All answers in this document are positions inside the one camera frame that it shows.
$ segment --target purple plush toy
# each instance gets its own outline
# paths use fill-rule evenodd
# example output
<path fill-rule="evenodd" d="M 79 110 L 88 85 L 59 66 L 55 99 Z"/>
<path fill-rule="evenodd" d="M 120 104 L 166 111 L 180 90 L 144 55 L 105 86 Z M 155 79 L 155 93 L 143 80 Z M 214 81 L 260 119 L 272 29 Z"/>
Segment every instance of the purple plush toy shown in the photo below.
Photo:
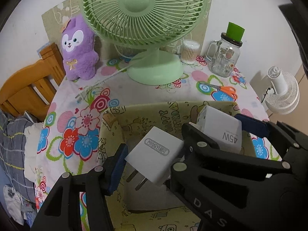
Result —
<path fill-rule="evenodd" d="M 63 65 L 67 78 L 89 80 L 95 76 L 98 54 L 94 51 L 94 33 L 82 15 L 71 18 L 62 33 Z"/>

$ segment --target white fan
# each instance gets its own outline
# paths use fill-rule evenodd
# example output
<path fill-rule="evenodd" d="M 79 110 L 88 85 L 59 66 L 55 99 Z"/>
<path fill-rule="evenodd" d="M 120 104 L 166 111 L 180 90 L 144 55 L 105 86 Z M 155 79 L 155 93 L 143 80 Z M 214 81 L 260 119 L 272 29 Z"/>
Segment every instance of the white fan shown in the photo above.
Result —
<path fill-rule="evenodd" d="M 299 88 L 295 77 L 275 66 L 269 68 L 267 76 L 274 90 L 265 99 L 267 107 L 273 113 L 282 115 L 291 113 L 299 102 Z"/>

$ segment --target floral tablecloth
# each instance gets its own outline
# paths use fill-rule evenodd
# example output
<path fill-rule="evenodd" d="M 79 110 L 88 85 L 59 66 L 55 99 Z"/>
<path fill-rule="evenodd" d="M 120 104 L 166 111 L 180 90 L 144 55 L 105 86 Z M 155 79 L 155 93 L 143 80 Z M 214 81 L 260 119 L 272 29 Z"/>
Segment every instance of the floral tablecloth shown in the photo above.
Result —
<path fill-rule="evenodd" d="M 97 74 L 89 81 L 61 83 L 47 114 L 38 145 L 36 159 L 35 195 L 37 209 L 41 207 L 50 189 L 63 172 L 73 175 L 87 173 L 97 163 L 106 159 L 99 140 L 100 121 L 107 107 L 120 113 L 124 106 L 171 101 L 234 101 L 222 91 L 208 87 L 200 81 L 214 85 L 233 86 L 241 113 L 259 120 L 268 116 L 259 98 L 241 72 L 234 68 L 229 78 L 221 78 L 210 72 L 203 57 L 195 64 L 185 65 L 182 77 L 170 84 L 148 86 L 139 84 L 121 72 L 101 85 L 97 82 L 125 67 L 129 59 L 103 61 Z M 84 90 L 85 98 L 76 95 Z M 142 128 L 144 119 L 136 119 L 127 128 Z M 259 158 L 278 160 L 279 155 L 266 139 L 251 136 Z M 86 200 L 81 194 L 81 219 L 86 225 Z"/>

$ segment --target jar handle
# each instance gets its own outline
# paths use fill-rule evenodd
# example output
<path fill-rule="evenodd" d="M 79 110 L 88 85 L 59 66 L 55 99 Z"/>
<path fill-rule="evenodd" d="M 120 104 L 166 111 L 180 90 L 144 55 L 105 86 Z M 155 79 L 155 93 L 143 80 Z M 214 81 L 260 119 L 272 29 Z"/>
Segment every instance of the jar handle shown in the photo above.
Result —
<path fill-rule="evenodd" d="M 210 48 L 211 48 L 211 45 L 215 44 L 215 53 L 216 53 L 216 51 L 217 51 L 217 42 L 218 42 L 218 41 L 211 41 L 210 44 L 208 45 L 208 49 L 207 49 L 207 51 L 206 51 L 206 53 L 205 53 L 205 57 L 206 57 L 207 59 L 209 59 L 210 61 L 212 61 L 212 58 L 213 58 L 213 57 L 209 56 L 209 55 L 208 55 L 208 52 L 209 52 L 209 50 L 210 50 Z"/>

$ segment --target black cable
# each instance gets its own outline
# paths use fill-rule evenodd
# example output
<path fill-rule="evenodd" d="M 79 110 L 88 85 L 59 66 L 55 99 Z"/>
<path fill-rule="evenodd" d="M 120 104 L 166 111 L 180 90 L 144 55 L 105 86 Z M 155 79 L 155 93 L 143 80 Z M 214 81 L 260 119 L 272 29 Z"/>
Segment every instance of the black cable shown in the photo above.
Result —
<path fill-rule="evenodd" d="M 263 97 L 261 103 L 263 103 L 263 101 L 264 101 L 264 99 L 265 99 L 265 97 L 266 97 L 266 95 L 267 95 L 267 92 L 268 92 L 269 90 L 270 90 L 270 88 L 267 88 L 267 90 L 266 90 L 266 92 L 265 92 L 265 94 L 264 94 L 264 97 Z"/>

